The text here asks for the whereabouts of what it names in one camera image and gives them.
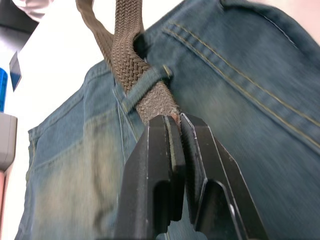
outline blue denim jeans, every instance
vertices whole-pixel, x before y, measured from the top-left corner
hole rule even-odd
[[[17,240],[111,238],[124,165],[143,123],[135,104],[164,79],[237,161],[271,239],[320,238],[320,47],[282,11],[186,0],[140,35],[152,66],[124,94],[105,62],[29,131]],[[184,204],[166,240],[206,239]]]

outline jeans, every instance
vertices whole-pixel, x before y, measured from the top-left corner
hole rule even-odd
[[[186,0],[135,41],[152,66],[125,95],[105,62],[29,131],[17,240],[112,238],[135,104],[165,80],[237,161],[271,239],[320,238],[320,47],[282,11]],[[206,239],[182,220],[157,239]]]

